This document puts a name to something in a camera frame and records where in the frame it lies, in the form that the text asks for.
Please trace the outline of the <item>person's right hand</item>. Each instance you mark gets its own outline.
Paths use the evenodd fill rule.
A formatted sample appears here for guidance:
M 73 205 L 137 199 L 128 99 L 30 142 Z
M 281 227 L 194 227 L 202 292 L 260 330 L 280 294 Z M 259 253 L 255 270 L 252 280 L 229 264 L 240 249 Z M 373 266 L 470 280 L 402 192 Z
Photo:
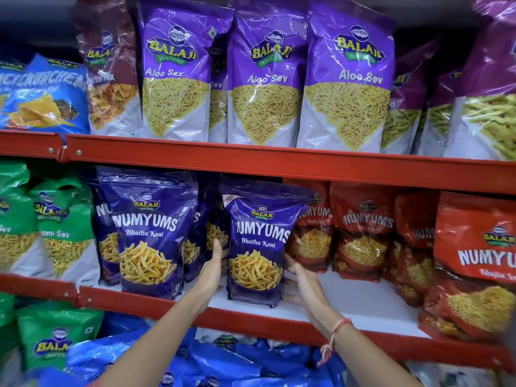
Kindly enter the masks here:
M 284 279 L 285 285 L 297 290 L 295 294 L 284 293 L 282 299 L 302 306 L 310 323 L 325 337 L 330 338 L 334 328 L 343 320 L 341 313 L 328 302 L 318 275 L 302 267 L 302 276 L 295 280 Z

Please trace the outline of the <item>green snack packet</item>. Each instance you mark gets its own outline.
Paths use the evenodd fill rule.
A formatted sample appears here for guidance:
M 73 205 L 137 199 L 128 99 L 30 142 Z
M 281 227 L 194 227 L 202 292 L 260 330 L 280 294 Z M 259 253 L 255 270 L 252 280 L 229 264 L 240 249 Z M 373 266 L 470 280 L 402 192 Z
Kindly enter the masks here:
M 19 160 L 0 160 L 0 273 L 48 273 L 48 256 L 29 193 L 30 172 Z
M 16 321 L 15 296 L 0 292 L 0 365 L 20 345 Z
M 52 278 L 76 287 L 100 280 L 89 187 L 77 176 L 44 178 L 30 191 Z
M 66 301 L 44 301 L 16 311 L 27 371 L 63 370 L 69 349 L 97 337 L 104 311 L 77 308 Z

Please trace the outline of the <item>maroon mixed snack packet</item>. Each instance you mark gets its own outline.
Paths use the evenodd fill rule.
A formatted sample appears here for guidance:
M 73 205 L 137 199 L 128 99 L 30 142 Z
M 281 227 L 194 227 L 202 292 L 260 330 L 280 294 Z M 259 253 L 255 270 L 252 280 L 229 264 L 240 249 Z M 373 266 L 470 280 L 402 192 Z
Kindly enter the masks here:
M 138 137 L 142 114 L 137 43 L 126 0 L 76 0 L 73 21 L 87 71 L 91 134 Z

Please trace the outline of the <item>purple snack packet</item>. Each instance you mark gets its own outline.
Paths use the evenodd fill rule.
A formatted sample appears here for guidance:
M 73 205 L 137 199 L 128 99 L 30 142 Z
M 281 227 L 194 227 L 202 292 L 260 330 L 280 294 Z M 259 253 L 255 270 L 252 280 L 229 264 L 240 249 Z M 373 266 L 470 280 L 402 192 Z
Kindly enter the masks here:
M 215 39 L 234 10 L 195 0 L 137 0 L 142 53 L 141 138 L 208 142 Z
M 294 148 L 309 0 L 228 0 L 228 143 Z
M 395 72 L 395 20 L 353 0 L 310 0 L 296 147 L 380 153 Z
M 228 142 L 228 35 L 218 35 L 210 48 L 212 59 L 210 79 L 209 142 Z

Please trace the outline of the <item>person's left forearm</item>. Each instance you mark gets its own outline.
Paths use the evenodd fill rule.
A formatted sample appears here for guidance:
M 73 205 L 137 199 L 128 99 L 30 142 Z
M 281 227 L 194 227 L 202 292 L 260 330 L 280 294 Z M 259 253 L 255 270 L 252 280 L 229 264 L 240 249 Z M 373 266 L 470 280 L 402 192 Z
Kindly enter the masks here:
M 158 387 L 193 321 L 208 300 L 189 292 L 87 387 Z

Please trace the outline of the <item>red snack pouch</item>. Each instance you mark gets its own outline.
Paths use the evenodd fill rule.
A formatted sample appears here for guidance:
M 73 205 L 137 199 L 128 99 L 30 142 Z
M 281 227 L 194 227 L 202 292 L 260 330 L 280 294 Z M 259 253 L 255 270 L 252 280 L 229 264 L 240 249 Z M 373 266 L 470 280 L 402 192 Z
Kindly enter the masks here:
M 331 182 L 332 270 L 342 279 L 380 281 L 396 231 L 398 192 L 394 186 Z
M 388 251 L 384 278 L 411 307 L 420 307 L 434 278 L 433 247 L 440 191 L 412 190 L 395 198 L 396 234 Z
M 419 328 L 436 339 L 498 344 L 516 313 L 516 201 L 443 191 L 433 256 Z
M 311 205 L 300 215 L 289 237 L 286 252 L 306 269 L 324 273 L 331 257 L 334 230 L 330 182 L 284 178 L 283 183 L 314 191 Z

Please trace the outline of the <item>pale clear snack packet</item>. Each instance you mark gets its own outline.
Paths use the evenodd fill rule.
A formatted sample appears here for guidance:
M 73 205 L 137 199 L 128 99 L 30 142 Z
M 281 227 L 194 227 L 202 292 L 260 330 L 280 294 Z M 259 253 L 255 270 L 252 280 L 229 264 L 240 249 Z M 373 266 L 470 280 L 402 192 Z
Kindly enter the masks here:
M 431 362 L 405 362 L 424 387 L 500 387 L 492 370 Z

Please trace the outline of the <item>blue chips packet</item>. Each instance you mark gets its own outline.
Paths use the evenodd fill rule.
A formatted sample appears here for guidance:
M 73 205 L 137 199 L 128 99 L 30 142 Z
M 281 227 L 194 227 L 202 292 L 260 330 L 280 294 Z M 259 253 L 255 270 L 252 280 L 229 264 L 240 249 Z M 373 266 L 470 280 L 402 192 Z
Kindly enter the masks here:
M 89 135 L 83 64 L 36 53 L 29 64 L 0 60 L 0 130 Z

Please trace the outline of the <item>pile of bright blue packets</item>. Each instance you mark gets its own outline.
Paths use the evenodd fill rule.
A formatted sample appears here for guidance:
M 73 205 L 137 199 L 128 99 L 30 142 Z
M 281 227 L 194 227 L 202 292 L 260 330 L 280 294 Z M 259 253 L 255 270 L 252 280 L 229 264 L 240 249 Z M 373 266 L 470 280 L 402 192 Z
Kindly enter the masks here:
M 87 387 L 101 377 L 153 322 L 106 312 L 97 337 L 74 344 L 63 370 L 29 371 L 23 387 Z M 189 328 L 158 387 L 352 387 L 337 356 L 318 366 L 316 349 L 273 346 L 262 338 Z

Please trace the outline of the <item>magenta snack packet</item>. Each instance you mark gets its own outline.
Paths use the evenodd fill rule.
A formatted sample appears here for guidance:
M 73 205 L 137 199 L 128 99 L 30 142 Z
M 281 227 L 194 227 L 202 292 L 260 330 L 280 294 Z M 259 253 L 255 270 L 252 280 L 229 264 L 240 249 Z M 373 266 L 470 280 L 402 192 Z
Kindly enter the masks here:
M 439 41 L 434 38 L 396 58 L 381 154 L 410 154 L 426 98 L 426 64 L 438 50 Z
M 445 158 L 516 162 L 516 0 L 474 0 L 488 18 L 465 63 Z
M 416 155 L 443 156 L 461 76 L 462 68 L 459 68 L 442 73 L 436 78 L 435 88 L 427 101 L 425 123 Z

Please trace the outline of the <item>red metal shelf rail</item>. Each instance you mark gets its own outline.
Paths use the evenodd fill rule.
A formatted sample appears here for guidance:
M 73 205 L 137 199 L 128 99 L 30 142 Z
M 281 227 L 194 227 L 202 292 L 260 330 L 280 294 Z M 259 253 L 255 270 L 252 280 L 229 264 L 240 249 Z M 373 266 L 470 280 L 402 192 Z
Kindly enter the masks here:
M 397 361 L 448 363 L 516 372 L 516 357 L 504 346 L 430 338 L 418 328 L 419 311 L 408 306 L 388 281 L 342 279 L 332 271 L 320 274 L 319 279 L 330 304 Z M 323 336 L 309 323 L 301 306 L 284 300 L 275 308 L 229 300 L 224 278 L 221 286 L 194 325 L 275 341 L 305 345 L 324 343 Z M 81 286 L 75 305 L 157 320 L 174 302 L 122 292 L 120 286 L 98 284 Z
M 58 160 L 63 151 L 59 134 L 0 130 L 0 156 Z
M 9 273 L 0 273 L 0 292 L 16 296 L 72 302 L 78 297 L 78 290 L 73 283 L 54 279 L 28 278 Z
M 516 163 L 68 135 L 63 158 L 141 166 L 516 195 Z

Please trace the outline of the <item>person's right forearm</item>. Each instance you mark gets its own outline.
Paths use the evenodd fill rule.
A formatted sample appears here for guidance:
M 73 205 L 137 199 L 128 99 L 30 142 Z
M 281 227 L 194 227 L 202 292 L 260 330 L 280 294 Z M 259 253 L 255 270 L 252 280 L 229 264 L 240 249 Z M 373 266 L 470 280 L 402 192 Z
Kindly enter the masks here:
M 329 349 L 351 371 L 360 387 L 424 387 L 403 367 L 343 318 L 329 338 Z

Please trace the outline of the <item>person's left hand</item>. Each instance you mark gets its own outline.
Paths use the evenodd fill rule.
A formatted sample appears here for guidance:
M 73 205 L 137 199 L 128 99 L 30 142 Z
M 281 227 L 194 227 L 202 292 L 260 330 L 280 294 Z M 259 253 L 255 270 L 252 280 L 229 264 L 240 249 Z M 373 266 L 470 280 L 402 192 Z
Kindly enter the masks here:
M 222 264 L 221 270 L 212 270 L 210 260 L 204 263 L 195 284 L 186 293 L 186 302 L 195 317 L 205 311 L 220 286 L 221 277 L 227 273 L 229 262 Z

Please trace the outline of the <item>dark blue snack pouch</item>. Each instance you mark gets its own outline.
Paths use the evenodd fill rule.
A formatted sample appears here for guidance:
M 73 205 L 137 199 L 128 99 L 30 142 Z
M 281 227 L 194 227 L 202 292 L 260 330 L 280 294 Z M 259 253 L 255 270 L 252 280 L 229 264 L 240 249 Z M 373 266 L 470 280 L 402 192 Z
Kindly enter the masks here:
M 92 193 L 92 226 L 98 249 L 102 278 L 109 286 L 121 283 L 120 253 L 117 228 L 103 189 L 95 175 L 86 175 L 85 182 Z
M 206 259 L 213 256 L 214 239 L 218 239 L 223 249 L 223 266 L 229 261 L 230 215 L 223 205 L 217 181 L 211 181 L 208 186 L 213 200 L 210 201 L 210 217 L 206 224 Z
M 188 236 L 184 240 L 184 281 L 193 281 L 206 262 L 207 224 L 214 204 L 214 191 L 210 181 L 199 178 L 197 212 Z
M 97 166 L 99 186 L 118 233 L 123 292 L 174 299 L 183 287 L 183 241 L 197 212 L 190 171 Z
M 315 192 L 226 176 L 219 192 L 230 215 L 228 299 L 274 308 L 284 289 L 287 241 Z

